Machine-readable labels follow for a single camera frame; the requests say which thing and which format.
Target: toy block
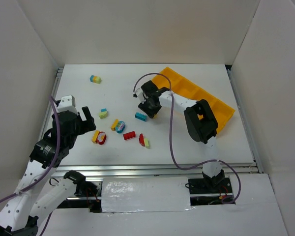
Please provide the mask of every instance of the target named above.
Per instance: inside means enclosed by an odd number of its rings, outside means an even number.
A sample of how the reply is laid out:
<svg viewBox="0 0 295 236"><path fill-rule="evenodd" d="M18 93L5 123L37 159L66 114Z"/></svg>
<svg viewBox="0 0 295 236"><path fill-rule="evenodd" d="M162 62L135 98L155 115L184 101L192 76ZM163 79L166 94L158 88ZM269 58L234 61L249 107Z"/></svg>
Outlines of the toy block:
<svg viewBox="0 0 295 236"><path fill-rule="evenodd" d="M126 127L126 124L123 121L119 121L118 124L115 127L116 132L121 134L125 127Z"/></svg>
<svg viewBox="0 0 295 236"><path fill-rule="evenodd" d="M101 119L103 119L103 118L106 118L107 115L108 115L108 112L105 111L105 112L101 112L101 113L99 114L99 117L100 117Z"/></svg>
<svg viewBox="0 0 295 236"><path fill-rule="evenodd" d="M148 139L146 139L146 138L144 138L144 145L146 146L146 148L149 148Z"/></svg>
<svg viewBox="0 0 295 236"><path fill-rule="evenodd" d="M102 79L99 77L99 76L95 76L95 75L92 75L89 80L93 83L97 83L97 84L100 84L100 82L102 81Z"/></svg>
<svg viewBox="0 0 295 236"><path fill-rule="evenodd" d="M142 146L145 146L145 144L144 144L143 134L140 134L140 135L139 135L139 143L140 143Z"/></svg>
<svg viewBox="0 0 295 236"><path fill-rule="evenodd" d="M129 133L124 134L124 135L123 135L123 138L124 138L125 140L127 140L127 139L132 139L132 138L134 138L135 136L136 136L136 132L132 131L132 132L129 132Z"/></svg>
<svg viewBox="0 0 295 236"><path fill-rule="evenodd" d="M106 141L106 138L107 138L107 136L106 136L105 132L99 132L96 142L98 144L102 145Z"/></svg>
<svg viewBox="0 0 295 236"><path fill-rule="evenodd" d="M94 144L96 144L96 140L97 140L97 136L98 136L98 134L99 134L99 130L96 130L95 133L94 133L94 135L93 135L93 138L92 138L92 142L93 142Z"/></svg>
<svg viewBox="0 0 295 236"><path fill-rule="evenodd" d="M110 127L113 131L116 130L116 126L118 124L119 120L118 119L115 119L114 123L112 124L112 126Z"/></svg>
<svg viewBox="0 0 295 236"><path fill-rule="evenodd" d="M146 121L147 120L147 116L146 115L143 115L143 114L138 113L138 112L135 114L135 118L140 119L140 120L143 120L143 121Z"/></svg>

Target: white table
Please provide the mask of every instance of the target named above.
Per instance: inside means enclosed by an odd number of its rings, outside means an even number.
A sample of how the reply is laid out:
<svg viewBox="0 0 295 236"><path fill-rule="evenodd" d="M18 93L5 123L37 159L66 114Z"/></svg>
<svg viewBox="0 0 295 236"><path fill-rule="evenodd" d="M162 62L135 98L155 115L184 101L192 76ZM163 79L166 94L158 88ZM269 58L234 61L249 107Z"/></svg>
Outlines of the white table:
<svg viewBox="0 0 295 236"><path fill-rule="evenodd" d="M219 159L232 165L254 165L244 127L237 109L233 90L224 65L201 64L87 64L66 65L58 87L56 99L73 95L76 108L82 112L88 106L98 130L107 134L104 145L91 142L94 132L79 136L75 146L61 165L161 165L172 164L169 152L170 110L162 108L157 117L143 122L134 117L139 100L133 98L132 89L142 75L160 72L169 66L216 96L236 111L225 128L217 136ZM102 78L101 84L91 83L91 75ZM108 117L100 119L100 109L107 108ZM135 131L137 137L125 141L122 134L111 130L113 121L118 118L126 124L124 133ZM150 149L139 144L140 133L149 139ZM178 163L191 164L204 161L199 143L188 135L184 117L174 114L173 127L174 153Z"/></svg>

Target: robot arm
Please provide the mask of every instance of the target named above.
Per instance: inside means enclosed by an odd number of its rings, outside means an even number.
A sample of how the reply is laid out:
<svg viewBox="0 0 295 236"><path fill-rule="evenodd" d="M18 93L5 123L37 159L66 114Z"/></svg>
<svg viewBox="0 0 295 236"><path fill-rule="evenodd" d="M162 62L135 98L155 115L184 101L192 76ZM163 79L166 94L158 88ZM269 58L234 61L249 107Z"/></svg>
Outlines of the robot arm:
<svg viewBox="0 0 295 236"><path fill-rule="evenodd" d="M204 99L195 101L173 93L174 110L184 115L190 137L200 142L206 158L218 159L216 148L217 120ZM148 81L135 91L134 97L140 99L139 108L153 118L162 107L171 108L172 96L168 88L160 88ZM203 166L203 176L207 187L215 188L223 179L224 171L221 163L209 162Z"/></svg>
<svg viewBox="0 0 295 236"><path fill-rule="evenodd" d="M30 154L27 169L15 190L16 197L12 198L0 212L0 236L36 235L43 220L65 198L72 196L74 193L76 195L81 194L86 190L86 185L89 188L85 176L70 171L64 176L61 184L37 201L46 181L56 171L61 160L69 154L69 150L73 148L77 136L96 129L94 118L91 116L88 107L82 108L86 120L81 119L75 108L75 98L73 96L62 97L60 101L57 101L57 105L60 126L58 158L40 182L24 192L22 191L22 189L38 181L52 164L57 145L56 121L55 114L53 114L53 127L47 130L43 139L36 143Z"/></svg>

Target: red toy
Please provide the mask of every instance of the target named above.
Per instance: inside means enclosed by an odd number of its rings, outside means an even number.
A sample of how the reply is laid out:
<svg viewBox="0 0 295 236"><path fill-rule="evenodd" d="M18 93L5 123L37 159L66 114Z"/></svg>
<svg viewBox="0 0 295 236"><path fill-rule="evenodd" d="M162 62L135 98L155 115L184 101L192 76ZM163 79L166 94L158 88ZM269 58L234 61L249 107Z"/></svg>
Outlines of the red toy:
<svg viewBox="0 0 295 236"><path fill-rule="evenodd" d="M104 144L104 142L106 141L106 134L105 132L99 132L98 136L97 136L97 140L96 142L100 145Z"/></svg>
<svg viewBox="0 0 295 236"><path fill-rule="evenodd" d="M142 146L145 147L143 134L140 134L140 135L139 135L139 143L140 143Z"/></svg>
<svg viewBox="0 0 295 236"><path fill-rule="evenodd" d="M136 133L135 133L134 131L131 131L131 132L129 132L129 133L124 134L124 135L123 135L123 138L124 138L125 140L127 140L127 139L132 139L132 138L134 138L135 136L136 136Z"/></svg>

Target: orange tray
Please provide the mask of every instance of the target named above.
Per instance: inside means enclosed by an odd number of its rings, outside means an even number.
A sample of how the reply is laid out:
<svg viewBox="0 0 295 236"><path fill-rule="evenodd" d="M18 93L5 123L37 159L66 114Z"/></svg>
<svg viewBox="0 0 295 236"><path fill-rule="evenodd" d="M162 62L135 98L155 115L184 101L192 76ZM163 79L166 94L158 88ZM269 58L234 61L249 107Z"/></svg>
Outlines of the orange tray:
<svg viewBox="0 0 295 236"><path fill-rule="evenodd" d="M226 105L221 100L217 99L216 97L209 94L204 89L200 88L199 86L195 85L185 77L179 75L171 68L166 67L164 70L160 72L161 74L166 75L172 82L172 90L174 93L179 94L180 96L186 97L188 99L200 101L201 99L205 99L218 122L217 133L219 133L226 123L230 120L233 116L235 110L230 106ZM157 75L152 79L153 83L160 89L162 87L169 88L168 81L161 75Z"/></svg>

